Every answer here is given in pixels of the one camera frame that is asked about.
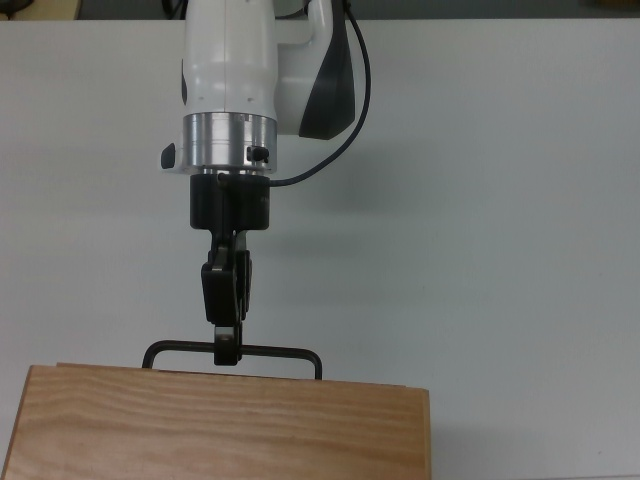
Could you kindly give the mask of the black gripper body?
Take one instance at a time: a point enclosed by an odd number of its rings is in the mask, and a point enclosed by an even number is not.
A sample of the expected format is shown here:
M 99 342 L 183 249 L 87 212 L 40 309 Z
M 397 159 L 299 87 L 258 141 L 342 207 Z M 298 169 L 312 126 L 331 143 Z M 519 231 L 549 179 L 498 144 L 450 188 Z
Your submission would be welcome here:
M 262 176 L 196 174 L 190 177 L 190 225 L 197 230 L 266 230 L 269 180 Z

